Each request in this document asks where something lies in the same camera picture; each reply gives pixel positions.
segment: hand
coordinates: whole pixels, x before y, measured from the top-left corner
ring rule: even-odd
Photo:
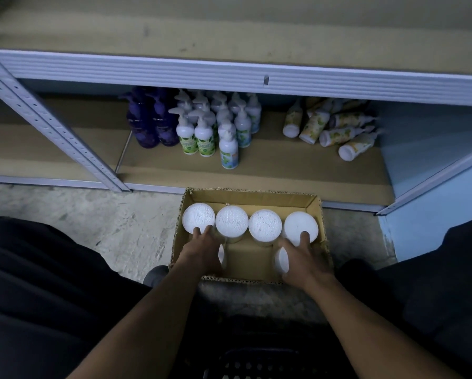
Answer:
[[[194,228],[193,238],[183,246],[177,263],[187,261],[189,264],[195,264],[200,268],[201,275],[222,272],[222,266],[218,259],[220,241],[213,236],[212,227],[211,225],[207,226],[202,234],[198,227]]]
[[[325,255],[313,254],[307,231],[301,233],[299,246],[295,247],[287,239],[281,239],[278,246],[285,248],[289,257],[289,271],[283,274],[285,283],[308,293],[315,281],[334,278]]]

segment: shelving unit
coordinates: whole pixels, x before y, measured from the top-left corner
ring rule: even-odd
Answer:
[[[238,0],[231,7],[182,0],[11,0],[0,10],[0,97],[46,137],[0,110],[0,159],[7,160],[0,161],[0,181],[32,178],[114,191],[305,191],[331,207],[388,206],[386,214],[472,166],[466,155],[441,179],[430,176],[395,199],[385,152],[375,147],[345,163],[335,148],[284,138],[283,114],[266,112],[240,166],[226,171],[218,155],[146,150],[134,139],[127,146],[123,102],[42,102],[17,80],[472,107],[472,0],[395,0],[391,7],[382,0],[328,1]],[[16,136],[4,135],[10,131]],[[54,154],[45,138],[70,158]]]

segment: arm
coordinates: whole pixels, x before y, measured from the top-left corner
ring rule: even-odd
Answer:
[[[192,241],[162,282],[94,347],[68,379],[167,378],[201,277],[221,270],[220,242],[208,226]]]
[[[289,256],[285,282],[304,290],[321,308],[361,379],[459,379],[460,376],[364,305],[338,282],[326,261],[311,252],[307,232],[294,247],[282,240]]]

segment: shelf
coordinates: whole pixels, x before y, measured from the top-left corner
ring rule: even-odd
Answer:
[[[46,98],[46,105],[115,168],[129,129],[126,104]],[[106,116],[99,119],[99,110]],[[51,141],[0,101],[0,176],[96,181]]]
[[[337,147],[308,145],[282,135],[284,113],[264,112],[261,131],[240,150],[240,163],[225,170],[217,152],[185,155],[179,146],[144,149],[132,138],[119,177],[125,183],[173,187],[228,187],[317,194],[323,201],[389,205],[394,202],[377,147],[352,162]]]
[[[14,0],[0,48],[472,74],[472,0],[383,1]]]

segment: open cardboard box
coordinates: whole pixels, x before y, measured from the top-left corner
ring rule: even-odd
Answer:
[[[276,212],[282,221],[285,221],[286,217],[295,211],[307,212],[315,218],[319,228],[318,237],[314,243],[328,251],[321,201],[316,195],[224,188],[188,188],[183,194],[178,220],[176,221],[176,233],[171,255],[172,264],[178,259],[183,246],[191,239],[191,235],[183,228],[181,219],[185,209],[196,202],[207,203],[213,208],[215,214],[226,205],[237,205],[245,210],[248,216],[251,216],[257,210],[269,209]],[[240,241],[225,245],[228,264],[222,277],[205,276],[203,279],[246,283],[281,282],[280,276],[273,267],[273,257],[276,250],[277,245],[268,247],[257,245],[247,230]]]

